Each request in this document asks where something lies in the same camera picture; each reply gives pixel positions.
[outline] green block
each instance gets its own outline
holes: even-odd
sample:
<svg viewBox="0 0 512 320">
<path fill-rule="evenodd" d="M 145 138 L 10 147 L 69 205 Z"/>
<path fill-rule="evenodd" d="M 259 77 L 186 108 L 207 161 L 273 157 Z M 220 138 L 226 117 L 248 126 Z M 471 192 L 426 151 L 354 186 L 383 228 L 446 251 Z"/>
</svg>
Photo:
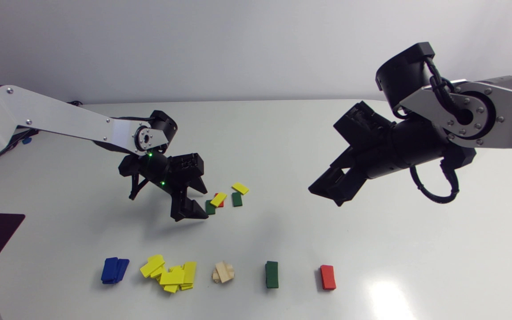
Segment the green block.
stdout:
<svg viewBox="0 0 512 320">
<path fill-rule="evenodd" d="M 240 192 L 233 192 L 232 197 L 232 206 L 233 207 L 242 207 L 242 194 Z"/>
<path fill-rule="evenodd" d="M 217 213 L 215 206 L 211 204 L 211 200 L 207 200 L 205 202 L 205 211 L 207 211 L 208 215 L 214 215 Z"/>
<path fill-rule="evenodd" d="M 278 262 L 268 261 L 266 262 L 266 288 L 278 289 L 280 288 L 278 283 Z"/>
</svg>

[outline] blue block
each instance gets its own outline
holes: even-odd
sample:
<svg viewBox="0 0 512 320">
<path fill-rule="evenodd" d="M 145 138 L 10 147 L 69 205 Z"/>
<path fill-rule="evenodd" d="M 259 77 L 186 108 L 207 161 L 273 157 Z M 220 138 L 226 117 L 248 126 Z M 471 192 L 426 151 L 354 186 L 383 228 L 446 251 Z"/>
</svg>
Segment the blue block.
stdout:
<svg viewBox="0 0 512 320">
<path fill-rule="evenodd" d="M 126 273 L 126 269 L 128 268 L 128 264 L 130 264 L 130 260 L 118 259 L 118 265 L 116 266 L 116 282 L 122 281 L 124 274 Z"/>
<path fill-rule="evenodd" d="M 102 270 L 102 277 L 100 278 L 102 283 L 116 279 L 116 276 L 118 275 L 117 266 L 118 258 L 116 257 L 108 258 L 106 261 L 104 261 L 104 269 Z"/>
</svg>

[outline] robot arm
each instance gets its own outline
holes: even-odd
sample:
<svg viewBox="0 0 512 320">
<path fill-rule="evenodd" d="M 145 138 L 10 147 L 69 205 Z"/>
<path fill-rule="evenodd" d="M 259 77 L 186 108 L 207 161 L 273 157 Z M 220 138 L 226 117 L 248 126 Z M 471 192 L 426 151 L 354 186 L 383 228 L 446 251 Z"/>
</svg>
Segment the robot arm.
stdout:
<svg viewBox="0 0 512 320">
<path fill-rule="evenodd" d="M 474 148 L 512 148 L 512 76 L 450 82 L 439 75 L 434 55 L 429 43 L 418 43 L 378 69 L 376 83 L 403 121 L 356 104 L 334 125 L 349 148 L 309 187 L 311 193 L 340 206 L 366 180 L 408 168 L 425 196 L 447 203 L 459 192 L 455 170 L 472 162 Z M 449 196 L 431 194 L 416 172 L 418 164 L 438 158 L 452 187 Z"/>
<path fill-rule="evenodd" d="M 171 217 L 207 219 L 201 206 L 187 198 L 190 186 L 206 194 L 201 179 L 203 160 L 194 153 L 184 156 L 163 154 L 177 132 L 177 125 L 161 111 L 148 118 L 113 118 L 75 107 L 15 86 L 0 86 L 0 151 L 18 126 L 92 140 L 110 151 L 128 156 L 120 164 L 120 174 L 132 177 L 130 199 L 152 182 L 171 194 Z M 139 183 L 139 176 L 145 179 Z"/>
</svg>

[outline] white table surface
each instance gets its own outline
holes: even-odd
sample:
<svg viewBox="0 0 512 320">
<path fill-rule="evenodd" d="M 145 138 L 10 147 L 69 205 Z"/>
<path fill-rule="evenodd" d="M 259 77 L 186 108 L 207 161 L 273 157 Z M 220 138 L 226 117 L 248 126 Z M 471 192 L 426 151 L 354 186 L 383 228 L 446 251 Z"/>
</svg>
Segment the white table surface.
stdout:
<svg viewBox="0 0 512 320">
<path fill-rule="evenodd" d="M 0 158 L 0 212 L 26 219 L 0 254 L 6 320 L 73 319 L 512 319 L 512 150 L 478 150 L 458 170 L 461 193 L 439 205 L 403 170 L 367 181 L 343 207 L 307 187 L 347 144 L 333 129 L 356 100 L 90 105 L 108 116 L 173 117 L 168 155 L 198 152 L 209 194 L 250 188 L 208 220 L 173 222 L 153 185 L 130 201 L 123 154 L 41 133 Z M 388 105 L 368 101 L 390 117 Z M 437 162 L 424 184 L 447 194 Z M 163 292 L 138 269 L 198 261 L 195 288 Z M 130 259 L 124 280 L 102 285 L 104 259 Z M 236 277 L 215 284 L 215 263 Z M 279 262 L 277 290 L 264 264 Z M 317 269 L 335 266 L 323 292 Z"/>
</svg>

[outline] red block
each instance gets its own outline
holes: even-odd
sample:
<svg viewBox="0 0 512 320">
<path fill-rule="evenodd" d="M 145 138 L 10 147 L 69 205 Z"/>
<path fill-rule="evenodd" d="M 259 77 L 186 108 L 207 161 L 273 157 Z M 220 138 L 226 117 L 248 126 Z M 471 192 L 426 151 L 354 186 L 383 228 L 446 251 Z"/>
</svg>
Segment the red block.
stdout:
<svg viewBox="0 0 512 320">
<path fill-rule="evenodd" d="M 321 266 L 321 282 L 323 282 L 323 290 L 335 290 L 337 288 L 332 265 Z"/>
<path fill-rule="evenodd" d="M 223 201 L 223 202 L 221 202 L 221 204 L 219 204 L 219 206 L 218 206 L 217 208 L 222 208 L 222 207 L 224 207 L 224 201 Z"/>
</svg>

